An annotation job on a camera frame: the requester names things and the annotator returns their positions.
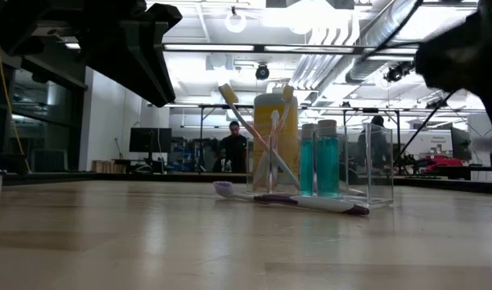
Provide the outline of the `blue mouthwash bottle white cap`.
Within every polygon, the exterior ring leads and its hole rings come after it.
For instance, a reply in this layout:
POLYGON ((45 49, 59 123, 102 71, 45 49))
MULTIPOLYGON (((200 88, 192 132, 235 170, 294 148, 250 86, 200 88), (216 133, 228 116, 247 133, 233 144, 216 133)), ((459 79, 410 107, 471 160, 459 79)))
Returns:
POLYGON ((315 125, 307 123, 302 126, 300 142, 300 194, 310 197, 313 195, 314 157, 313 133, 315 125))
POLYGON ((340 195, 340 162, 337 122, 320 120, 316 130, 316 178, 319 197, 340 195))

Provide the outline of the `yellow wipes canister white lid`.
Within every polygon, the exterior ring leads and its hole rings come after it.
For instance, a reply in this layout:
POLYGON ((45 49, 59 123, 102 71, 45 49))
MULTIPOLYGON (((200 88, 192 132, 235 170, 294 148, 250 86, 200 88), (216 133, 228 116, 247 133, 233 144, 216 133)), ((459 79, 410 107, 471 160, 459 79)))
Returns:
MULTIPOLYGON (((272 130, 272 112, 276 110, 282 117, 284 108, 285 104, 281 93, 264 93, 255 98, 253 125, 266 143, 269 143, 269 135, 272 130)), ((277 152, 296 179, 299 179, 300 172, 298 117, 298 101, 294 97, 291 100, 290 110, 287 113, 283 128, 279 131, 277 152)), ((256 140, 253 142, 252 149, 252 168, 250 170, 254 173, 254 177, 250 188, 254 191, 266 191, 268 165, 263 167, 261 174, 257 173, 264 150, 256 140)))

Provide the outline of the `orange toothbrush yellow bristles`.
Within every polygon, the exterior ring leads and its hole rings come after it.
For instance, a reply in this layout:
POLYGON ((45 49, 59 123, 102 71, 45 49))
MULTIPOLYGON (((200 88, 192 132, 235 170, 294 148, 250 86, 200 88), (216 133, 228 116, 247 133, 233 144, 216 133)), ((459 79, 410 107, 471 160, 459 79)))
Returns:
POLYGON ((235 106, 235 102, 238 100, 233 89, 228 84, 223 84, 218 87, 218 90, 221 96, 225 99, 225 103, 227 106, 233 111, 235 117, 238 121, 246 128, 246 130, 254 137, 254 140, 259 143, 261 148, 264 151, 268 151, 275 157, 275 160, 278 162, 279 167, 283 170, 283 172, 287 173, 291 183, 295 186, 296 189, 300 188, 300 182, 298 178, 294 175, 292 170, 288 167, 282 157, 275 152, 273 149, 269 148, 269 145, 264 141, 262 136, 249 124, 245 121, 245 119, 238 112, 237 107, 235 106))

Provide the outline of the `black overhead light bar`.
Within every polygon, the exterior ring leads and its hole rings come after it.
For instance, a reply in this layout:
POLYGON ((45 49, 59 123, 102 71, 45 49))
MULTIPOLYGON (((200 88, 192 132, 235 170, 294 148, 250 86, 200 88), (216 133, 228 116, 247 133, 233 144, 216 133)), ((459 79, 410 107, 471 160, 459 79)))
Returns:
POLYGON ((276 44, 226 44, 226 43, 164 43, 156 44, 161 52, 229 52, 256 54, 297 54, 297 55, 352 55, 365 53, 376 56, 412 56, 416 53, 416 44, 397 43, 387 48, 375 48, 351 45, 276 45, 276 44))

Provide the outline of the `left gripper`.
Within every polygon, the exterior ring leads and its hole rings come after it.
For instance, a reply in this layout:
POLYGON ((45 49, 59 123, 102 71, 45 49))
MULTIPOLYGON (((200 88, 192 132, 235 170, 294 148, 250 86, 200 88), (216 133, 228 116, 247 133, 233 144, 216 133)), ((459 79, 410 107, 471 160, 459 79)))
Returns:
POLYGON ((154 106, 176 98, 163 34, 183 19, 175 6, 147 0, 0 0, 0 46, 38 54, 44 37, 74 37, 86 65, 154 106))

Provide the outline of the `round ceiling lamp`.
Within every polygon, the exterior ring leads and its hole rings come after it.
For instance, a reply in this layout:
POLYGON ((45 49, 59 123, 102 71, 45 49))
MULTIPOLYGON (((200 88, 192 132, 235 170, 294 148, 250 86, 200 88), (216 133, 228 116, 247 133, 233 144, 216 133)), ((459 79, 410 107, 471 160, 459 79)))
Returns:
POLYGON ((241 11, 230 11, 225 17, 225 27, 232 33, 241 33, 246 29, 246 15, 241 11))

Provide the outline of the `wooden crate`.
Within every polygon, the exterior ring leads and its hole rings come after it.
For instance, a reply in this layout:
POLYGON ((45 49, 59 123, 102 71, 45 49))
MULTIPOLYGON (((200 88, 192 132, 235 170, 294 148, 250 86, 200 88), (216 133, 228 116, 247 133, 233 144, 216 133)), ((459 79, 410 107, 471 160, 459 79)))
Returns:
POLYGON ((124 174, 126 164, 118 160, 93 160, 91 171, 106 174, 124 174))

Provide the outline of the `red object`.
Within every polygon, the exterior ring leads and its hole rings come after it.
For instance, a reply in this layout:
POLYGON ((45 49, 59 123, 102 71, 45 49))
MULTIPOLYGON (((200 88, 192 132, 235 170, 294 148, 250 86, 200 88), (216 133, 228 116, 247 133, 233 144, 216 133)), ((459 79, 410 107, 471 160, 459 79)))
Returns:
POLYGON ((427 155, 425 160, 428 165, 425 167, 426 171, 435 171, 440 167, 462 167, 462 161, 460 159, 448 157, 445 155, 427 155))

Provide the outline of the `black computer monitor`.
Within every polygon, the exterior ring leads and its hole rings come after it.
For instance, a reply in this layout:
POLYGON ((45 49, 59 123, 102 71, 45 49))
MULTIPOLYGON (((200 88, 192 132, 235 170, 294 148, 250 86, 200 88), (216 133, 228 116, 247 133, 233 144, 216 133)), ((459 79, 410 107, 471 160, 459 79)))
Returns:
POLYGON ((453 147, 453 158, 469 161, 471 160, 471 151, 469 133, 457 128, 452 127, 450 129, 452 147, 453 147))
POLYGON ((134 127, 130 129, 129 151, 147 153, 151 159, 153 153, 172 152, 172 130, 170 128, 134 127))

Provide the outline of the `silver ventilation duct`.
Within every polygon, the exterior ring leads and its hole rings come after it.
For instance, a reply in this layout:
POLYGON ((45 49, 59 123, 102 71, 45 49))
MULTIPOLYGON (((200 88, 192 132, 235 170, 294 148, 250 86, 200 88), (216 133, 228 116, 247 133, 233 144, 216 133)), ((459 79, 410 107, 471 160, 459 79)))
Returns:
MULTIPOLYGON (((403 29, 424 0, 391 0, 381 14, 361 32, 359 46, 378 47, 388 43, 403 29)), ((350 84, 360 84, 372 73, 381 68, 383 60, 356 60, 346 73, 345 80, 350 84)))

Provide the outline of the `clear plastic cup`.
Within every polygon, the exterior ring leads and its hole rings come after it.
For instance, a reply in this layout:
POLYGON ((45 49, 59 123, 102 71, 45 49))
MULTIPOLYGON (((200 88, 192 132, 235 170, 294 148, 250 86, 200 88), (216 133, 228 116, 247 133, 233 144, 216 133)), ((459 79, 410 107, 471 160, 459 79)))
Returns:
POLYGON ((275 123, 247 146, 249 193, 289 194, 355 203, 394 198, 392 131, 377 123, 338 126, 332 119, 295 129, 275 123))

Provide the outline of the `grey chair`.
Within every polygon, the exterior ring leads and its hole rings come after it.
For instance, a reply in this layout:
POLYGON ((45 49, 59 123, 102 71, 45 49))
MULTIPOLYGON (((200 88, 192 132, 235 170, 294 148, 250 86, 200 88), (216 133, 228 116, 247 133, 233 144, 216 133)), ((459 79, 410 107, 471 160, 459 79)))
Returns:
POLYGON ((35 149, 31 153, 31 170, 33 172, 66 172, 68 154, 65 150, 35 149))

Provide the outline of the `person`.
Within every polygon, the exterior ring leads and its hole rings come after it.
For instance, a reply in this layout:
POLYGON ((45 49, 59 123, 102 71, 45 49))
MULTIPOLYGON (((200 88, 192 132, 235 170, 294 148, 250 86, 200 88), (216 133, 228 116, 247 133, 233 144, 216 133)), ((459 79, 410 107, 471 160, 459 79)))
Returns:
POLYGON ((373 170, 382 171, 390 160, 389 147, 384 134, 384 120, 380 115, 374 116, 369 124, 365 124, 358 136, 358 158, 360 166, 366 166, 366 138, 370 138, 370 160, 373 170))
POLYGON ((233 173, 244 173, 246 171, 246 145, 247 138, 240 134, 240 126, 237 121, 229 124, 230 134, 224 137, 219 148, 225 152, 225 160, 231 162, 233 173))

